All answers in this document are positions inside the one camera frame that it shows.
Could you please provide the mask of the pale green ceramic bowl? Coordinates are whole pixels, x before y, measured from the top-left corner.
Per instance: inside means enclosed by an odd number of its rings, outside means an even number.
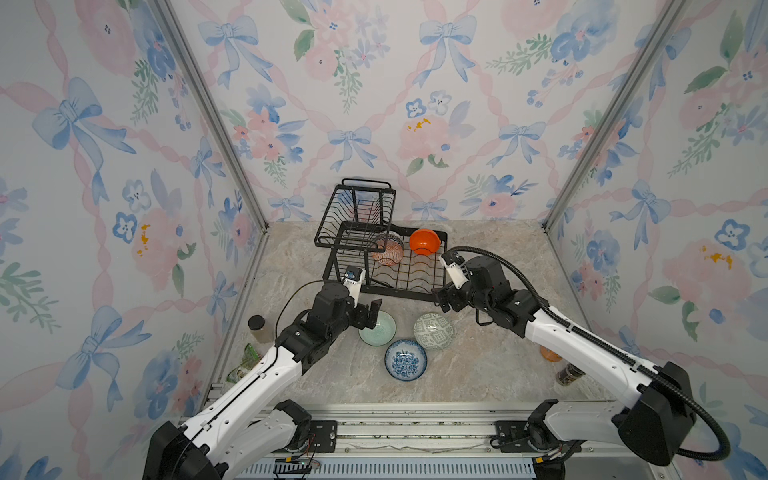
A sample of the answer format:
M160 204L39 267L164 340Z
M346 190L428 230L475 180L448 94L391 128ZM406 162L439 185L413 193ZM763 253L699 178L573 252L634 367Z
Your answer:
M395 337L397 324L395 319L387 312L378 313L376 325L373 328L365 328L359 331L360 339L372 347L388 345Z

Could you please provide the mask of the orange plastic bowl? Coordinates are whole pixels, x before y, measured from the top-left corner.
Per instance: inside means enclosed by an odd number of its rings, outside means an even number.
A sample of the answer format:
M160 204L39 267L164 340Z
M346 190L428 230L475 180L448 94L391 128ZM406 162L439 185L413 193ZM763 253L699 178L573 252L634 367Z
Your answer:
M420 256L431 256L439 251L442 241L438 234L426 228L415 230L409 235L409 247Z

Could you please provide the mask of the blue patterned ceramic bowl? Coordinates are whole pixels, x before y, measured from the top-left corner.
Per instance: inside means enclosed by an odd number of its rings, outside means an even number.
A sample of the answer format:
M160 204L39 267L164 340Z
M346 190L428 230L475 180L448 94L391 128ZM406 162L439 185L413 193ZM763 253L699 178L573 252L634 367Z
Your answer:
M400 339L386 350L387 373L396 380L410 382L419 379L428 367L425 349L413 339Z

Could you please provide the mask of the red patterned ceramic bowl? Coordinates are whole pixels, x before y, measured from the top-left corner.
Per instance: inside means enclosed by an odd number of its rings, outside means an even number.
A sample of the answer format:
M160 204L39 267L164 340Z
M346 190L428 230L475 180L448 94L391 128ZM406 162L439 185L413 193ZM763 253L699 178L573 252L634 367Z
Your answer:
M390 240L387 242L375 243L375 251L372 253L373 260L383 266L392 267L399 264L404 257L404 242L401 236L396 233L388 232Z

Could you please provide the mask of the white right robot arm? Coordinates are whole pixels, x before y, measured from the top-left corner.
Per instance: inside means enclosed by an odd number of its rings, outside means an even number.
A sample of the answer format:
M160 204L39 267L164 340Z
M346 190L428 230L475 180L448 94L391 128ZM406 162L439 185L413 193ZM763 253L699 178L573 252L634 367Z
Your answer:
M527 419L525 439L531 448L550 452L579 442L611 443L650 464L667 466L694 426L693 409L662 385L669 381L679 387L685 377L680 368L659 370L651 378L641 371L648 362L611 344L599 345L591 332L556 319L556 310L530 291L513 289L506 280L473 276L433 294L443 311L471 307L486 314L493 324L553 351L612 394L603 406L543 401Z

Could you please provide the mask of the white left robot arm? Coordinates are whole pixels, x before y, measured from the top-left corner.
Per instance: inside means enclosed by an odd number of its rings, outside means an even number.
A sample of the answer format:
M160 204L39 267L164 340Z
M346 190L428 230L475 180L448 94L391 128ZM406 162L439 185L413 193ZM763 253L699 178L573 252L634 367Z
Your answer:
M374 328L381 305L379 299L361 303L352 280L325 284L234 387L182 425L167 422L154 432L143 478L233 479L273 452L309 446L311 414L278 396L347 329Z

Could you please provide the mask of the black lid jar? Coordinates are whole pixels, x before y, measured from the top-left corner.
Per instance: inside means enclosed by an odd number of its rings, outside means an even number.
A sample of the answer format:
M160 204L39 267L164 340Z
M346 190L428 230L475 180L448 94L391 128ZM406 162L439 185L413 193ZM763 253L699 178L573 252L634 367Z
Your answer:
M254 340L261 344L274 341L274 332L269 328L266 319L262 315L253 315L247 321L247 326Z

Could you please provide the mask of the green packet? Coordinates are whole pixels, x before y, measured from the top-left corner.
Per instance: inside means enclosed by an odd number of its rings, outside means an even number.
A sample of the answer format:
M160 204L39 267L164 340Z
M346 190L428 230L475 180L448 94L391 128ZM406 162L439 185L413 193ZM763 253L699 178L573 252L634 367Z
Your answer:
M234 367L226 376L226 382L230 384L236 384L242 380L259 362L261 356L253 347L248 343L244 349L240 360L240 363Z

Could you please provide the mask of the dark spice jar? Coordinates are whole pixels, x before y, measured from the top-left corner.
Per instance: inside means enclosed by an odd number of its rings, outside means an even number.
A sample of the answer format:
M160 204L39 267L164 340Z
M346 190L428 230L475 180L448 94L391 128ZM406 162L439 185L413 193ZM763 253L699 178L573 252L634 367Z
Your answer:
M584 376L585 372L583 370L576 365L568 363L557 372L555 379L561 386L569 386Z

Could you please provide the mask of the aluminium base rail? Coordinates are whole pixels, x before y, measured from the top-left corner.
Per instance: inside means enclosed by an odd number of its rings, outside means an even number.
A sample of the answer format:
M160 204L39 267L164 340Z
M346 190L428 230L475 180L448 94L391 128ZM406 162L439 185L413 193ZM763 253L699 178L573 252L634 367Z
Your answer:
M536 452L492 447L499 422L520 428L531 402L309 405L332 429L310 450L312 479L535 479Z

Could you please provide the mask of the aluminium left corner post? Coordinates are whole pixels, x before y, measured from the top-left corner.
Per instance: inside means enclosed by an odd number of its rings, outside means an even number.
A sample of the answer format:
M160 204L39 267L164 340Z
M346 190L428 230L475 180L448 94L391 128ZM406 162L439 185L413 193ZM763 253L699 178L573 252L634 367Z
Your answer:
M236 185L240 188L247 208L254 215L259 231L262 234L266 234L268 223L258 205L255 192L249 183L246 169L235 152L232 140L225 132L224 122L216 108L203 72L195 59L194 52L190 48L171 2L150 0L148 5L156 17L161 31L169 42L171 52L180 64L180 69L187 79L195 102L202 112L203 119L210 128L217 146L220 148L226 165L230 168L235 178Z

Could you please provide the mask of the aluminium corner post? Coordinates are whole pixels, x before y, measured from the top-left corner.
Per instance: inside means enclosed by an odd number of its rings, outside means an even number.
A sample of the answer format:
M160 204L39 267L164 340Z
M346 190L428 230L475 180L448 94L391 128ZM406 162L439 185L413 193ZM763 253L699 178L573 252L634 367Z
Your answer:
M549 210L542 228L547 234L556 230L557 223L565 217L569 201L576 193L580 182L587 175L592 162L596 159L614 127L620 121L629 104L634 100L640 83L650 73L652 64L661 55L664 45L671 38L682 15L690 6L690 1L664 1L656 21L646 36L644 45L633 58L626 78L621 82L614 97L606 107L604 116L595 130L595 136L590 140L582 156L577 160L573 171L567 177L562 191L556 196L553 207Z
M180 69L187 79L195 102L202 112L203 119L210 128L217 146L220 148L226 165L230 168L235 178L236 185L240 188L247 208L254 215L259 231L262 234L266 234L268 223L258 205L255 192L249 183L246 169L235 152L232 140L225 132L224 122L216 108L203 72L195 59L194 52L190 48L171 2L150 0L148 5L156 17L161 31L169 42L171 52L180 64Z

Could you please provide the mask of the aluminium right corner post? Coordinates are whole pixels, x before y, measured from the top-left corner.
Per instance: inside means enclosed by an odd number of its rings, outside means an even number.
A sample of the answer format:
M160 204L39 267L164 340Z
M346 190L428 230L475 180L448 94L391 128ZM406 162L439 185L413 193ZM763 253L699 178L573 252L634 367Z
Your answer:
M620 121L629 104L634 100L640 83L650 73L652 64L661 55L664 45L671 38L682 15L690 6L690 1L664 1L656 21L646 36L644 45L633 58L626 78L621 82L614 97L606 107L604 116L595 130L595 136L590 140L582 156L577 160L573 171L567 177L562 191L556 196L553 207L549 210L542 228L547 234L556 230L557 223L565 217L569 201L576 193L580 182L587 175L592 162L596 159L614 127Z

